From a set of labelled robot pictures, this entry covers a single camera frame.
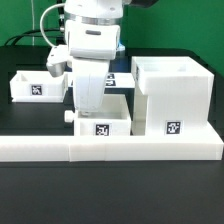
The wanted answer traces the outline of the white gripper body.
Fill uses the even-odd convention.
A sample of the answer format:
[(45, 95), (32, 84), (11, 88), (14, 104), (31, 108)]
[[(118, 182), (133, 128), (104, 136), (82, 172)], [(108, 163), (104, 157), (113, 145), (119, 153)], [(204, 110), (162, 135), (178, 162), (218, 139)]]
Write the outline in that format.
[(72, 59), (73, 100), (76, 110), (90, 113), (100, 108), (109, 65), (107, 60)]

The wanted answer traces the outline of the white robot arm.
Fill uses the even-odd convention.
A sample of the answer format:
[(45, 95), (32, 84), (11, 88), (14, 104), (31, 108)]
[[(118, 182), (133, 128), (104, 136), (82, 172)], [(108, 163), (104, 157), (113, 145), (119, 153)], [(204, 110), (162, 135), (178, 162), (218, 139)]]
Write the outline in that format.
[(79, 112), (101, 106), (110, 61), (116, 57), (125, 5), (149, 8), (158, 0), (66, 0), (65, 42)]

